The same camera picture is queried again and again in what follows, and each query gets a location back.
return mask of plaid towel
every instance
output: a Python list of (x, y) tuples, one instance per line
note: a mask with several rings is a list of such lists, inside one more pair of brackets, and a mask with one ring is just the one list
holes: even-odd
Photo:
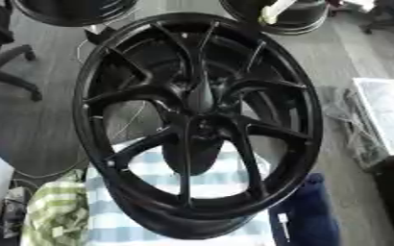
[(27, 207), (20, 245), (83, 245), (88, 217), (83, 175), (74, 170), (36, 192)]
[[(127, 143), (114, 146), (119, 151)], [(130, 169), (145, 182), (166, 192), (179, 192), (179, 176), (164, 162), (162, 148), (157, 147), (133, 159)], [(258, 157), (263, 177), (269, 174), (269, 164)], [(191, 194), (194, 198), (229, 196), (246, 189), (248, 175), (231, 143), (226, 142), (213, 168), (192, 177)], [(94, 167), (86, 174), (86, 194), (89, 220), (86, 245), (88, 246), (174, 246), (174, 245), (247, 245), (274, 246), (268, 211), (259, 213), (244, 227), (227, 235), (207, 240), (179, 240), (152, 233), (139, 226), (113, 201), (103, 178)]]

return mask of gray carpet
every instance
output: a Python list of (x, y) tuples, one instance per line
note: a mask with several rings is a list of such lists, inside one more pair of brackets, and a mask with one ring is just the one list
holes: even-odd
[[(144, 0), (139, 1), (139, 8), (134, 16), (113, 26), (166, 11), (226, 15), (215, 0)], [(394, 32), (380, 31), (366, 36), (358, 28), (364, 21), (340, 14), (311, 34), (274, 38), (296, 57), (322, 93), (325, 87), (345, 86), (354, 77), (394, 78)], [(76, 47), (84, 40), (84, 34), (80, 29), (36, 23), (17, 12), (12, 29), (17, 43), (11, 47), (29, 43), (35, 48), (38, 60), (26, 62), (19, 58), (4, 70), (40, 86), (44, 100), (33, 103), (27, 92), (0, 84), (0, 156), (16, 168), (35, 175), (62, 170), (85, 156), (70, 115), (73, 87), (80, 68)], [(83, 46), (83, 58), (91, 49), (90, 44)], [(123, 118), (130, 119), (139, 104), (131, 107), (124, 111)], [(153, 122), (142, 120), (143, 117), (121, 137), (143, 135), (154, 126)], [(323, 172), (327, 178), (343, 245), (394, 246), (394, 233), (373, 180), (348, 156), (341, 128), (327, 119), (316, 171)]]

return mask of white cable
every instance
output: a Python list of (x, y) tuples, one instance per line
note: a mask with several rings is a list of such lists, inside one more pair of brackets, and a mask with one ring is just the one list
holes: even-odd
[(19, 171), (17, 169), (14, 169), (14, 172), (18, 173), (19, 175), (22, 175), (24, 177), (33, 179), (33, 180), (41, 180), (41, 179), (56, 177), (56, 176), (59, 176), (59, 175), (64, 174), (64, 173), (68, 173), (69, 171), (73, 170), (76, 166), (78, 166), (79, 164), (81, 164), (84, 161), (86, 161), (86, 159), (77, 161), (76, 163), (74, 163), (73, 165), (71, 165), (67, 169), (64, 169), (63, 171), (59, 171), (59, 172), (52, 173), (52, 174), (47, 174), (47, 175), (41, 175), (41, 176), (31, 175), (31, 174)]
[[(140, 114), (143, 112), (143, 110), (146, 107), (146, 102), (143, 102), (142, 105), (140, 106), (140, 108), (138, 109), (138, 111), (135, 113), (135, 115), (133, 115), (133, 117), (130, 119), (130, 121), (127, 123), (127, 125), (125, 125), (119, 132), (117, 132), (112, 140), (115, 140), (119, 135), (121, 135), (124, 131), (126, 131), (132, 124), (133, 122), (135, 122), (135, 120), (140, 116)], [(41, 176), (35, 176), (35, 175), (31, 175), (22, 171), (19, 171), (17, 169), (14, 169), (15, 173), (18, 173), (19, 175), (22, 175), (24, 177), (33, 179), (33, 180), (41, 180), (41, 179), (46, 179), (46, 178), (51, 178), (51, 177), (56, 177), (59, 176), (61, 174), (67, 173), (71, 170), (73, 170), (76, 166), (78, 166), (79, 164), (81, 164), (82, 162), (87, 161), (87, 159), (85, 158), (84, 160), (79, 160), (76, 163), (74, 163), (73, 165), (71, 165), (70, 167), (64, 169), (63, 171), (59, 171), (56, 173), (52, 173), (52, 174), (47, 174), (47, 175), (41, 175)], [(32, 186), (38, 188), (38, 186), (34, 183), (31, 183), (29, 181), (25, 181), (25, 180), (20, 180), (20, 179), (14, 179), (14, 181), (21, 181), (27, 184), (31, 184)]]
[(122, 15), (122, 16), (119, 17), (119, 18), (114, 19), (114, 20), (112, 20), (112, 21), (109, 21), (108, 23), (103, 23), (103, 24), (104, 24), (105, 26), (109, 27), (109, 25), (111, 25), (111, 24), (113, 24), (113, 23), (116, 23), (116, 22), (118, 22), (118, 21), (121, 21), (121, 20), (123, 20), (123, 19), (129, 17), (129, 16), (132, 15), (133, 13), (138, 12), (138, 11), (140, 11), (140, 8), (135, 8), (135, 9), (133, 9), (133, 10), (130, 11), (130, 12), (124, 13), (124, 15)]
[(135, 115), (130, 119), (130, 121), (125, 125), (119, 132), (117, 132), (113, 137), (112, 140), (116, 140), (116, 138), (121, 135), (124, 131), (126, 131), (131, 124), (138, 118), (138, 116), (143, 112), (146, 107), (146, 102), (143, 102), (140, 106), (140, 109), (135, 113)]
[(79, 62), (80, 64), (84, 64), (84, 61), (82, 61), (82, 59), (81, 59), (81, 49), (82, 49), (82, 47), (83, 47), (87, 42), (88, 42), (87, 39), (83, 40), (83, 41), (78, 45), (78, 47), (76, 48), (76, 59), (78, 60), (78, 62)]

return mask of rim lip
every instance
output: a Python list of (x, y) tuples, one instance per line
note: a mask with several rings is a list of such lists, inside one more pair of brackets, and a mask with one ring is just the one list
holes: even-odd
[[(239, 13), (237, 10), (233, 9), (232, 5), (228, 0), (219, 0), (222, 7), (224, 10), (227, 11), (228, 14), (230, 14), (233, 18), (243, 21), (245, 23), (251, 24), (244, 16), (243, 14)], [(326, 19), (329, 15), (329, 7), (327, 7), (324, 10), (324, 13), (320, 18), (315, 20), (312, 23), (309, 23), (306, 26), (300, 27), (300, 28), (285, 28), (281, 27), (279, 25), (264, 25), (260, 26), (261, 30), (264, 31), (265, 33), (270, 33), (274, 35), (283, 35), (283, 36), (297, 36), (297, 35), (304, 35), (307, 33), (310, 33), (319, 27), (321, 27), (324, 22), (326, 22)]]
[(301, 166), (301, 172), (297, 175), (294, 175), (292, 179), (285, 183), (285, 185), (280, 188), (276, 193), (266, 197), (265, 199), (254, 203), (252, 206), (248, 206), (247, 208), (223, 211), (222, 214), (220, 211), (209, 213), (207, 211), (197, 211), (194, 210), (192, 213), (189, 211), (180, 211), (177, 210), (172, 205), (168, 205), (165, 203), (160, 203), (158, 201), (153, 201), (148, 199), (148, 196), (145, 196), (141, 193), (135, 192), (132, 188), (122, 186), (122, 190), (127, 193), (128, 199), (136, 204), (141, 204), (145, 207), (153, 207), (153, 209), (159, 211), (166, 211), (172, 215), (190, 218), (190, 219), (201, 219), (201, 220), (214, 220), (214, 219), (229, 219), (235, 218), (238, 216), (244, 216), (251, 213), (256, 213), (263, 209), (267, 209), (268, 207), (273, 207), (287, 198), (290, 194), (292, 194), (303, 182), (308, 173), (311, 171), (313, 165), (315, 164), (317, 155), (319, 153), (319, 149), (321, 146), (322, 135), (323, 135), (323, 119), (322, 119), (322, 111), (319, 104), (319, 100), (316, 94), (316, 91), (311, 83), (308, 75), (305, 73), (303, 68), (293, 59), (293, 57), (281, 47), (275, 40), (266, 36), (265, 34), (259, 32), (258, 30), (250, 29), (249, 26), (243, 25), (240, 22), (235, 20), (231, 20), (225, 17), (221, 17), (218, 15), (205, 14), (205, 13), (196, 13), (196, 12), (180, 12), (180, 13), (166, 13), (161, 15), (154, 15), (147, 18), (140, 19), (135, 21), (116, 32), (111, 38), (106, 40), (104, 43), (99, 45), (92, 51), (89, 58), (86, 60), (86, 63), (81, 69), (81, 72), (78, 77), (78, 81), (76, 84), (75, 94), (73, 98), (73, 120), (75, 129), (80, 139), (83, 147), (86, 150), (86, 153), (89, 156), (90, 161), (94, 164), (96, 169), (102, 175), (110, 175), (116, 176), (116, 178), (105, 179), (105, 181), (110, 185), (115, 185), (115, 182), (123, 183), (118, 177), (118, 174), (115, 171), (109, 169), (105, 164), (101, 161), (102, 155), (99, 153), (98, 148), (93, 142), (91, 137), (86, 135), (86, 131), (88, 131), (89, 126), (87, 122), (85, 122), (85, 110), (84, 110), (84, 92), (87, 91), (88, 82), (92, 79), (96, 68), (101, 62), (101, 58), (103, 57), (103, 51), (110, 46), (110, 44), (120, 44), (124, 39), (129, 36), (133, 36), (135, 32), (138, 32), (138, 28), (141, 28), (145, 24), (151, 23), (154, 20), (157, 21), (174, 21), (182, 19), (189, 22), (197, 23), (200, 21), (208, 22), (210, 20), (218, 20), (228, 27), (233, 27), (236, 30), (240, 30), (240, 33), (246, 35), (247, 37), (254, 37), (255, 39), (263, 39), (269, 47), (272, 48), (272, 52), (277, 53), (281, 58), (283, 58), (284, 63), (287, 63), (291, 69), (295, 72), (295, 77), (300, 77), (303, 84), (308, 86), (308, 100), (312, 105), (312, 109), (308, 109), (309, 115), (312, 116), (313, 125), (310, 125), (311, 137), (313, 139), (314, 144), (311, 148), (307, 148), (305, 153), (303, 154), (303, 158), (296, 163)]
[(25, 7), (22, 4), (21, 0), (12, 0), (12, 2), (21, 12), (23, 12), (25, 15), (36, 21), (40, 21), (45, 24), (60, 26), (60, 27), (84, 27), (84, 26), (104, 23), (109, 20), (114, 20), (115, 18), (128, 12), (135, 5), (137, 0), (130, 0), (128, 4), (123, 5), (120, 8), (117, 8), (113, 12), (108, 12), (108, 14), (106, 15), (101, 15), (94, 18), (81, 18), (75, 20), (64, 20), (62, 18), (53, 15), (47, 15), (40, 12), (35, 12)]

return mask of black rim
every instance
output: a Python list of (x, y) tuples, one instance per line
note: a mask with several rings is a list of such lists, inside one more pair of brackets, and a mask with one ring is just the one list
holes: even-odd
[[(261, 25), (260, 23), (258, 23), (259, 13), (262, 9), (260, 5), (253, 5), (253, 3), (250, 2), (246, 5), (246, 8), (242, 10), (240, 7), (237, 6), (238, 2), (242, 2), (241, 0), (220, 0), (220, 2), (224, 9), (237, 20), (244, 21), (251, 25), (255, 25), (261, 28), (262, 31), (275, 35), (296, 36), (312, 32), (324, 24), (329, 13), (329, 7), (326, 4), (323, 10), (319, 11), (320, 13), (317, 15), (317, 18), (307, 20), (307, 14), (303, 16), (303, 21), (284, 22), (280, 20), (277, 24), (274, 25)], [(315, 3), (313, 4), (309, 4), (309, 7), (314, 7), (315, 5), (317, 5), (316, 3), (317, 1), (315, 1)]]
[(62, 15), (53, 15), (50, 13), (38, 12), (36, 10), (30, 9), (28, 6), (22, 3), (22, 0), (12, 0), (13, 4), (25, 15), (28, 17), (35, 19), (37, 21), (53, 25), (53, 26), (62, 26), (62, 27), (83, 27), (94, 24), (100, 24), (112, 19), (117, 18), (118, 16), (124, 14), (129, 9), (131, 9), (137, 0), (128, 0), (122, 1), (121, 4), (117, 4), (113, 7), (109, 7), (109, 10), (103, 13), (98, 13), (98, 15), (94, 15), (92, 17), (64, 17)]
[[(154, 51), (160, 53), (150, 56), (151, 61), (156, 57), (165, 59), (148, 61), (145, 52)], [(241, 63), (238, 67), (229, 67), (232, 53), (243, 58), (238, 60)], [(219, 54), (222, 62), (216, 60)], [(127, 86), (110, 86), (103, 81), (101, 75), (109, 65), (128, 70), (127, 78), (121, 80)], [(187, 98), (201, 85), (210, 87), (212, 103), (196, 110)], [(106, 135), (104, 110), (115, 103), (135, 100), (154, 105), (164, 127), (114, 153)], [(243, 102), (261, 120), (241, 115), (236, 107)], [(178, 238), (208, 238), (227, 233), (258, 211), (279, 203), (311, 170), (322, 137), (317, 95), (300, 65), (278, 43), (257, 30), (200, 13), (171, 13), (142, 19), (98, 46), (79, 76), (73, 110), (78, 136), (118, 205), (146, 228)], [(295, 124), (289, 116), (292, 111), (298, 118)], [(249, 135), (278, 138), (288, 146), (279, 166), (264, 181)], [(249, 174), (249, 188), (245, 192), (216, 199), (192, 197), (189, 192), (192, 145), (200, 140), (227, 140), (236, 147)], [(146, 184), (127, 168), (134, 156), (168, 143), (178, 146), (176, 153), (183, 153), (179, 195)], [(163, 216), (164, 220), (157, 224), (155, 220), (159, 218), (150, 213)], [(174, 226), (186, 224), (184, 227), (189, 230), (179, 236), (175, 228), (160, 229), (170, 225), (165, 224), (168, 220)], [(205, 231), (194, 234), (193, 228)]]

